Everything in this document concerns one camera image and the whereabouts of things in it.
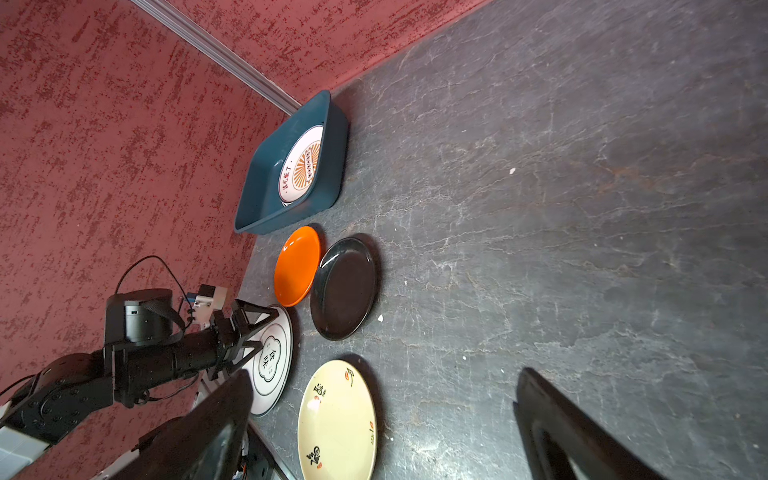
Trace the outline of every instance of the plate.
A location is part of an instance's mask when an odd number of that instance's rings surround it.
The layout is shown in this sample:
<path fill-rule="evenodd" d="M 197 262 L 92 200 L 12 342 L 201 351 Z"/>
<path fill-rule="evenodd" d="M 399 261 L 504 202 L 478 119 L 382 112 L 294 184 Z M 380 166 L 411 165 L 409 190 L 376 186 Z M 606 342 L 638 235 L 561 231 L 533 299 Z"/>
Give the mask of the plate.
<path fill-rule="evenodd" d="M 277 192 L 284 205 L 299 200 L 315 180 L 322 139 L 323 126 L 316 125 L 304 132 L 288 152 L 277 182 Z"/>
<path fill-rule="evenodd" d="M 360 372 L 343 360 L 317 369 L 299 410 L 305 480 L 368 480 L 376 463 L 376 411 Z"/>
<path fill-rule="evenodd" d="M 254 415 L 264 415 L 277 403 L 288 379 L 293 353 L 293 333 L 288 312 L 280 305 L 270 307 L 277 309 L 280 315 L 264 327 L 258 337 L 252 338 L 261 341 L 263 348 L 243 366 L 250 374 L 253 387 L 250 412 Z M 267 314 L 246 312 L 246 315 L 249 323 L 255 323 Z M 243 356 L 251 351 L 253 349 L 244 349 Z"/>
<path fill-rule="evenodd" d="M 277 257 L 275 296 L 283 306 L 294 306 L 312 287 L 320 262 L 320 238 L 312 227 L 301 227 L 291 234 Z"/>
<path fill-rule="evenodd" d="M 341 340 L 360 326 L 376 297 L 376 264 L 368 247 L 355 237 L 334 243 L 313 281 L 310 309 L 320 335 Z"/>

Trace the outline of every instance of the blue plastic basin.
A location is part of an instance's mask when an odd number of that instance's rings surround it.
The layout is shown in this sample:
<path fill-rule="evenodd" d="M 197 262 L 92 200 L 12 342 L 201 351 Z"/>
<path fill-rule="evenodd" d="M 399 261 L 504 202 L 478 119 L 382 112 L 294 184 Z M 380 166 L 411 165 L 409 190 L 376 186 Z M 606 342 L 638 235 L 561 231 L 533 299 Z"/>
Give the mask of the blue plastic basin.
<path fill-rule="evenodd" d="M 314 181 L 304 195 L 283 205 L 277 191 L 283 163 L 299 137 L 315 125 L 323 126 L 323 137 Z M 348 129 L 346 116 L 331 101 L 327 90 L 280 125 L 259 145 L 250 161 L 237 205 L 235 232 L 273 232 L 330 208 L 341 190 Z"/>

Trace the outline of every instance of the electrical wire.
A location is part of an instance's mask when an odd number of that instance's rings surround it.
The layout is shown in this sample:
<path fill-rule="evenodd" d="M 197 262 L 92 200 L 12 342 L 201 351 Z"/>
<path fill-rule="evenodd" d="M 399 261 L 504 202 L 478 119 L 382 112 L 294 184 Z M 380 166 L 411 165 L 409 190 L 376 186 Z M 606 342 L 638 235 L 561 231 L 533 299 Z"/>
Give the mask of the electrical wire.
<path fill-rule="evenodd" d="M 5 387 L 5 389 L 2 392 L 0 392 L 0 396 L 3 396 L 8 390 L 10 390 L 13 387 L 17 386 L 19 383 L 24 382 L 25 380 L 32 378 L 33 376 L 37 376 L 37 373 L 33 373 L 31 375 L 27 375 L 25 377 L 21 377 L 20 379 L 16 380 L 11 385 Z"/>
<path fill-rule="evenodd" d="M 174 275 L 174 273 L 173 273 L 173 272 L 170 270 L 170 267 L 168 266 L 168 264 L 167 264 L 167 263 L 165 263 L 165 260 L 161 259 L 161 258 L 160 258 L 160 257 L 158 257 L 157 255 L 147 255 L 147 256 L 146 256 L 146 257 L 144 257 L 144 258 L 140 258 L 140 259 L 139 259 L 139 260 L 137 260 L 137 261 L 136 261 L 136 262 L 135 262 L 133 265 L 131 265 L 130 267 L 128 267 L 128 270 L 125 270 L 125 273 L 123 273 L 123 276 L 121 276 L 121 277 L 120 277 L 120 280 L 118 281 L 118 285 L 117 285 L 117 286 L 114 288 L 114 294 L 115 294 L 115 295 L 117 295 L 117 294 L 118 294 L 118 291 L 120 290 L 120 285 L 122 285 L 122 283 L 123 283 L 123 280 L 125 280 L 125 277 L 126 277 L 126 276 L 127 276 L 129 273 L 130 273 L 130 271 L 131 271 L 131 270 L 133 270 L 133 269 L 134 269 L 134 268 L 135 268 L 135 267 L 136 267 L 136 266 L 137 266 L 139 263 L 141 263 L 141 262 L 143 262 L 143 261 L 145 261 L 145 260 L 147 260 L 147 259 L 150 259 L 150 258 L 157 258 L 157 259 L 160 261 L 160 263 L 162 263 L 162 264 L 163 264 L 163 266 L 165 267 L 165 269 L 166 269 L 166 270 L 168 270 L 168 273 L 170 274 L 170 276 L 172 276 L 172 277 L 173 277 L 173 279 L 174 279 L 174 282 L 176 282 L 176 284 L 179 286 L 179 290 L 181 290 L 181 296 L 182 296 L 183 300 L 181 300 L 181 304 L 179 305 L 179 309 L 178 309 L 178 312 L 180 312 L 180 311 L 181 311 L 181 306 L 184 304 L 184 300 L 186 300 L 186 301 L 187 301 L 187 303 L 189 303 L 189 306 L 190 306 L 190 310 L 194 310 L 194 307 L 192 306 L 192 302 L 191 302 L 191 301 L 190 301 L 190 300 L 187 298 L 187 291 L 184 289 L 184 287 L 182 287 L 182 286 L 181 286 L 181 283 L 180 283 L 180 282 L 179 282 L 179 280 L 176 278 L 176 276 Z M 187 331 L 187 329 L 190 327 L 190 325 L 192 325 L 192 319 L 193 319 L 193 318 L 192 318 L 191 314 L 192 314 L 192 312 L 190 311 L 190 318 L 189 318 L 189 321 L 187 322 L 187 326 L 185 326 L 185 327 L 184 327 L 184 330 L 183 330 L 183 331 Z"/>
<path fill-rule="evenodd" d="M 200 372 L 198 372 L 198 373 L 197 373 L 197 374 L 194 376 L 194 378 L 192 379 L 192 381 L 191 381 L 191 382 L 189 382 L 189 383 L 188 383 L 188 384 L 186 384 L 185 386 L 181 386 L 181 387 L 179 387 L 179 388 L 176 390 L 176 392 L 173 392 L 173 393 L 171 393 L 170 395 L 168 395 L 168 396 L 165 396 L 165 397 L 161 397 L 161 398 L 159 398 L 159 399 L 156 399 L 156 398 L 154 398 L 154 397 L 148 396 L 148 397 L 147 397 L 147 402 L 159 402 L 159 401 L 161 401 L 161 400 L 168 400 L 170 397 L 172 397 L 172 396 L 175 396 L 175 395 L 177 395 L 177 394 L 179 394 L 179 393 L 183 392 L 184 390 L 186 390 L 186 389 L 190 388 L 192 385 L 194 385 L 195 383 L 197 383 L 197 380 L 198 380 L 198 379 L 200 379 Z"/>

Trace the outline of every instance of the white plate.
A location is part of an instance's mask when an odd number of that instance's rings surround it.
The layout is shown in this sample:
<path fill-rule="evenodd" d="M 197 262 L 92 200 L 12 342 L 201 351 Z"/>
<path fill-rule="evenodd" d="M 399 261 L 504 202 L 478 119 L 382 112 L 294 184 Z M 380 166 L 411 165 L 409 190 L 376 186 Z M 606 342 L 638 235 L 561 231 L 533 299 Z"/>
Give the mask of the white plate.
<path fill-rule="evenodd" d="M 270 307 L 276 308 L 280 315 L 272 320 L 258 337 L 252 338 L 261 341 L 263 348 L 243 366 L 243 369 L 250 374 L 253 386 L 253 404 L 250 412 L 254 415 L 264 415 L 277 403 L 288 379 L 293 353 L 293 333 L 288 312 L 280 305 L 270 305 Z M 247 315 L 249 315 L 249 323 L 255 323 L 266 316 L 265 313 L 251 312 L 247 312 Z M 253 349 L 244 349 L 243 356 L 251 351 Z"/>
<path fill-rule="evenodd" d="M 343 360 L 317 369 L 299 410 L 305 480 L 367 480 L 376 463 L 376 411 L 360 372 Z"/>
<path fill-rule="evenodd" d="M 277 181 L 277 192 L 283 204 L 298 200 L 312 185 L 317 172 L 322 139 L 323 126 L 316 125 L 304 132 L 293 144 Z"/>

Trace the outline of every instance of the red textured wall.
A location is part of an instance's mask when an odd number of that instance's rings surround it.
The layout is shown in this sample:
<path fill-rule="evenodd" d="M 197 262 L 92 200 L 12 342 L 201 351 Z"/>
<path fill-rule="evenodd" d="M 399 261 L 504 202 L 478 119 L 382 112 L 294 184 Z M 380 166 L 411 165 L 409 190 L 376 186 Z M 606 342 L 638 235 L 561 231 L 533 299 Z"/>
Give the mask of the red textured wall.
<path fill-rule="evenodd" d="M 169 0 L 305 102 L 488 0 Z"/>
<path fill-rule="evenodd" d="M 284 115 L 128 0 L 6 0 L 0 27 L 2 388 L 100 348 L 140 256 L 189 290 L 239 288 L 255 238 L 233 234 L 240 188 Z M 155 264 L 124 288 L 146 286 L 172 280 Z M 90 478 L 185 393 L 92 415 L 19 478 Z"/>

